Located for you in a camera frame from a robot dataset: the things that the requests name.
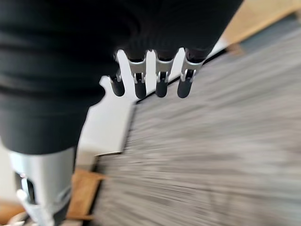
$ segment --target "prosthetic hand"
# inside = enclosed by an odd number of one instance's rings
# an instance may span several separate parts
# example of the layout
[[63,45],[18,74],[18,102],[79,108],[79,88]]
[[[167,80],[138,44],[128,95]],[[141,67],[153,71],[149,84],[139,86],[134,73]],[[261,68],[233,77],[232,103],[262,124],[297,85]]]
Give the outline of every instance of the prosthetic hand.
[[184,98],[241,1],[0,1],[0,136],[17,196],[34,221],[56,226],[66,215],[81,129],[105,93],[101,76],[110,77],[117,96],[125,92],[116,51],[125,51],[143,98],[145,55],[155,50],[156,93],[164,97],[184,47]]

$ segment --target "gray carpet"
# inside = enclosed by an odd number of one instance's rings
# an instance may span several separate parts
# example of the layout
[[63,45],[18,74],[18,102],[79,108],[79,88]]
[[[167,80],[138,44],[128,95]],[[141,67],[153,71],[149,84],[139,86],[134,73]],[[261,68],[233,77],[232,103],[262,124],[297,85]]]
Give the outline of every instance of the gray carpet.
[[105,156],[103,226],[300,226],[301,30],[206,64],[187,99],[137,105],[125,154]]

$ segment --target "black fabric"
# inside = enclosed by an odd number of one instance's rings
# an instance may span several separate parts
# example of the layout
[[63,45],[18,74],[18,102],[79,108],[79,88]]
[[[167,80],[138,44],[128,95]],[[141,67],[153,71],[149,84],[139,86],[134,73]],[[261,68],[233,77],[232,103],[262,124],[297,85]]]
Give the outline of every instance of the black fabric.
[[[242,0],[0,1],[0,136],[17,152],[76,146],[115,75],[114,53],[196,49],[207,56]],[[139,97],[145,86],[136,85]]]

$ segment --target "metal bracket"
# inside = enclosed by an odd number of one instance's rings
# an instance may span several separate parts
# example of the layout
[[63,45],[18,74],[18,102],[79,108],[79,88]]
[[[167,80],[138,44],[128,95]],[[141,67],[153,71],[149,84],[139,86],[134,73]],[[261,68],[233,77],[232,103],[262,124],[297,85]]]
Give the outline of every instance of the metal bracket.
[[141,82],[145,83],[145,75],[146,75],[146,58],[144,58],[141,62],[132,62],[128,60],[128,63],[130,65],[131,74],[134,79],[134,82],[137,84],[138,80],[136,75],[138,73],[141,73]]
[[186,80],[186,76],[187,76],[187,71],[188,70],[193,70],[193,74],[192,74],[192,77],[190,79],[190,82],[193,82],[196,74],[201,69],[204,61],[205,60],[203,60],[202,62],[199,62],[199,63],[192,63],[192,62],[188,61],[187,54],[185,54],[185,58],[184,58],[183,66],[182,66],[182,70],[181,70],[181,76],[180,76],[181,81],[185,81]]
[[166,72],[165,82],[168,82],[168,78],[173,67],[174,59],[170,61],[159,60],[158,55],[156,54],[156,75],[157,82],[161,81],[161,72]]

